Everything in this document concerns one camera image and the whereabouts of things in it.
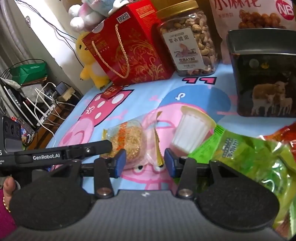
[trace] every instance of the stuffed animal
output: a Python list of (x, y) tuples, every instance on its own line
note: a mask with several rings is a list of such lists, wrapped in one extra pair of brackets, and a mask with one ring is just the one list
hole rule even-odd
[(82, 0), (83, 4), (69, 9), (70, 26), (75, 32), (92, 31), (104, 18), (129, 3), (129, 0)]
[(76, 41), (76, 52), (78, 53), (79, 58), (82, 62), (84, 62), (85, 66), (80, 73), (81, 80), (92, 79), (95, 86), (102, 90), (109, 84), (110, 80), (106, 75), (105, 71), (99, 65), (99, 63), (92, 56), (91, 52), (86, 48), (82, 39), (88, 34), (88, 32), (84, 32), (79, 35)]

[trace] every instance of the jar label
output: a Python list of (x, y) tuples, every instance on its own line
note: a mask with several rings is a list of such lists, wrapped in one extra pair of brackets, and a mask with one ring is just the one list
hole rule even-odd
[(178, 70), (204, 69), (206, 66), (191, 28), (183, 28), (163, 34)]

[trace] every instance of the purple sleeve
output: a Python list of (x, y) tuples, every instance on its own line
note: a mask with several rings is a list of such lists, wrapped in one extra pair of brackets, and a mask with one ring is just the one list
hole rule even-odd
[(16, 229), (15, 222), (11, 214), (3, 205), (3, 190), (0, 190), (0, 239), (5, 238)]

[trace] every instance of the pink snack bag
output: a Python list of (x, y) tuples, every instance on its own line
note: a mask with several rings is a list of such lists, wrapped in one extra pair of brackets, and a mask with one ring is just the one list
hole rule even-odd
[(217, 31), (222, 38), (223, 63), (230, 64), (226, 36), (243, 28), (296, 30), (291, 0), (210, 0)]

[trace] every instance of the gold bracelet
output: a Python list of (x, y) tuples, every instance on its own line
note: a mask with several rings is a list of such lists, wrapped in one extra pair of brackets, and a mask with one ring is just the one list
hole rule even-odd
[(3, 205), (4, 205), (5, 209), (10, 213), (9, 208), (6, 206), (6, 203), (5, 203), (5, 197), (3, 197)]

